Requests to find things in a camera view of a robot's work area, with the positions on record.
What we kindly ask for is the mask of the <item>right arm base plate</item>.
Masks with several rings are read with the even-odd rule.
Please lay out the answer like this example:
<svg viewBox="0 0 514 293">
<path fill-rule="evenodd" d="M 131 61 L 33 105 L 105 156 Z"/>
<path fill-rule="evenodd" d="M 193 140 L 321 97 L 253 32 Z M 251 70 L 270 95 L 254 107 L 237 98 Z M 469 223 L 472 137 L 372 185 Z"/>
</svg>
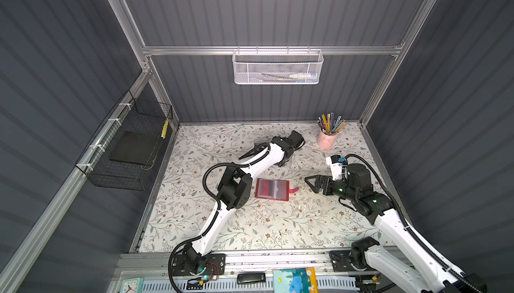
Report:
<svg viewBox="0 0 514 293">
<path fill-rule="evenodd" d="M 368 264 L 364 250 L 333 250 L 329 258 L 335 272 L 377 272 Z"/>
</svg>

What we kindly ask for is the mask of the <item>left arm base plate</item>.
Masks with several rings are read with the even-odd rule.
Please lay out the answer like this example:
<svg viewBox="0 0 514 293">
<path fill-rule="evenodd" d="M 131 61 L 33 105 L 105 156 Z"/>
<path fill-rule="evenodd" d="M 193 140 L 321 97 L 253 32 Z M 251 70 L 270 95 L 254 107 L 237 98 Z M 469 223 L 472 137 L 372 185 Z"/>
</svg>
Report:
<svg viewBox="0 0 514 293">
<path fill-rule="evenodd" d="M 193 257 L 175 254 L 169 261 L 168 272 L 172 276 L 220 276 L 225 273 L 226 254 L 207 254 Z"/>
</svg>

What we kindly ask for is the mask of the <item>clear plastic organizer box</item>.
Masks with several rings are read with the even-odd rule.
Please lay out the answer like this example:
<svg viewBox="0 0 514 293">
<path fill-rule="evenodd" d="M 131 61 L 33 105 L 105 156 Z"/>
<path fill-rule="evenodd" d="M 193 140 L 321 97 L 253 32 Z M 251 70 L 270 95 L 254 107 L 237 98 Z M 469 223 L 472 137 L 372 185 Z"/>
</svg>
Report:
<svg viewBox="0 0 514 293">
<path fill-rule="evenodd" d="M 255 144 L 255 152 L 257 155 L 263 155 L 266 153 L 273 152 L 273 149 L 276 147 L 276 144 L 273 143 L 271 140 Z"/>
</svg>

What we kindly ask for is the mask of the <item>red card holder wallet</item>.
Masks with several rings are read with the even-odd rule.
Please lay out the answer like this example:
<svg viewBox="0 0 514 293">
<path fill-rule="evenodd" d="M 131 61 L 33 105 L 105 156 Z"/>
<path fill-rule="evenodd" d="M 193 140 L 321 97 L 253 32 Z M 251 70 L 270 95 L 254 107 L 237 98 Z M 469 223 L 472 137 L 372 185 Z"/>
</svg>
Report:
<svg viewBox="0 0 514 293">
<path fill-rule="evenodd" d="M 288 201 L 298 187 L 291 188 L 287 180 L 257 179 L 255 197 L 274 201 Z"/>
</svg>

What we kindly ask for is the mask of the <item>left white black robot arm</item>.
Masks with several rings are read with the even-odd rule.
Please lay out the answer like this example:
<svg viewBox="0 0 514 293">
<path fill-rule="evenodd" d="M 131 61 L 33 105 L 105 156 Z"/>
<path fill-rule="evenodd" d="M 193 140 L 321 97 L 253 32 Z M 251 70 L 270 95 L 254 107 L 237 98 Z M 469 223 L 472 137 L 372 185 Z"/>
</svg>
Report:
<svg viewBox="0 0 514 293">
<path fill-rule="evenodd" d="M 202 187 L 214 199 L 215 206 L 199 234 L 177 245 L 183 248 L 182 256 L 196 274 L 203 272 L 207 255 L 211 253 L 221 229 L 236 210 L 249 200 L 253 181 L 272 166 L 282 167 L 304 144 L 305 139 L 297 131 L 287 137 L 275 136 L 242 155 L 242 163 L 218 163 L 205 172 Z M 217 193 L 213 193 L 207 186 L 207 179 L 210 173 L 219 168 L 225 168 L 225 171 L 218 183 Z"/>
</svg>

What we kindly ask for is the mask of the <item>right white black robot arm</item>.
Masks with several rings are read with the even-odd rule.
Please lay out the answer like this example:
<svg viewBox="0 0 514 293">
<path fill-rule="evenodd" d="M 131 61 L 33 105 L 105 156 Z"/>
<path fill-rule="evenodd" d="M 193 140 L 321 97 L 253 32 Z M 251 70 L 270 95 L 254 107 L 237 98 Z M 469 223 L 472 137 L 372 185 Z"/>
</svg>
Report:
<svg viewBox="0 0 514 293">
<path fill-rule="evenodd" d="M 333 176 L 305 178 L 318 194 L 337 196 L 352 203 L 381 233 L 388 236 L 408 259 L 404 263 L 380 242 L 365 237 L 352 243 L 345 263 L 357 271 L 375 270 L 404 292 L 486 292 L 485 281 L 467 274 L 445 258 L 407 222 L 396 202 L 375 191 L 372 177 L 377 173 L 368 164 L 331 164 Z"/>
</svg>

